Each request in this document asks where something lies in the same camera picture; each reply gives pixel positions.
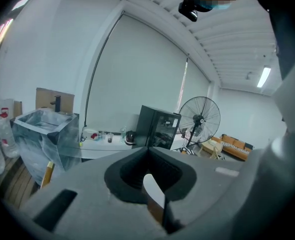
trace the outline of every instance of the wooden floor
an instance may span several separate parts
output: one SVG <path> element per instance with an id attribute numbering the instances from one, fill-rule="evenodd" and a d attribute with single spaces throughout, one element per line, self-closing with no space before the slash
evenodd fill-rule
<path id="1" fill-rule="evenodd" d="M 19 209 L 38 188 L 21 157 L 5 159 L 5 170 L 0 175 L 0 198 Z"/>

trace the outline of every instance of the face mask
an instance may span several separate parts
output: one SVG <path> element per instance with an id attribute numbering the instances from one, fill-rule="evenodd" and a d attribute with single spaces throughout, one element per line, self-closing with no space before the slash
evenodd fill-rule
<path id="1" fill-rule="evenodd" d="M 201 0 L 193 0 L 195 5 L 199 5 L 201 7 L 204 7 L 206 9 L 212 10 L 212 9 L 219 9 L 219 10 L 225 10 L 230 7 L 230 4 L 212 4 L 209 1 L 201 1 Z"/>

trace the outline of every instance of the cup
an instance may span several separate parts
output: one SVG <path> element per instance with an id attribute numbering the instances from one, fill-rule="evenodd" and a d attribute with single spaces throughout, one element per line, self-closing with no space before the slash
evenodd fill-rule
<path id="1" fill-rule="evenodd" d="M 111 132 L 107 135 L 107 142 L 108 143 L 111 143 L 112 142 L 113 136 L 114 136 L 114 134 L 111 133 Z"/>
<path id="2" fill-rule="evenodd" d="M 100 136 L 101 140 L 104 141 L 107 137 L 107 134 L 104 131 L 102 131 L 99 133 L 99 136 Z"/>

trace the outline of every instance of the black mini fridge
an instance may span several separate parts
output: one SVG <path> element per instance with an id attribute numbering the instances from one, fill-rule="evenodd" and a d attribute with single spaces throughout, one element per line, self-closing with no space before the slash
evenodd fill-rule
<path id="1" fill-rule="evenodd" d="M 143 105 L 136 126 L 136 144 L 133 148 L 160 147 L 171 149 L 180 120 L 180 114 Z"/>

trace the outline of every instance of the ceiling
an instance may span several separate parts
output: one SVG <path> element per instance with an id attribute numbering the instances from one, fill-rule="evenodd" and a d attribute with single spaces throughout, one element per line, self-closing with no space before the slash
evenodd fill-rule
<path id="1" fill-rule="evenodd" d="M 257 0 L 238 0 L 228 9 L 198 13 L 192 22 L 178 12 L 182 0 L 150 0 L 168 11 L 203 47 L 221 81 L 221 88 L 271 96 L 281 84 L 276 40 L 269 14 Z M 257 88 L 264 67 L 271 73 Z"/>

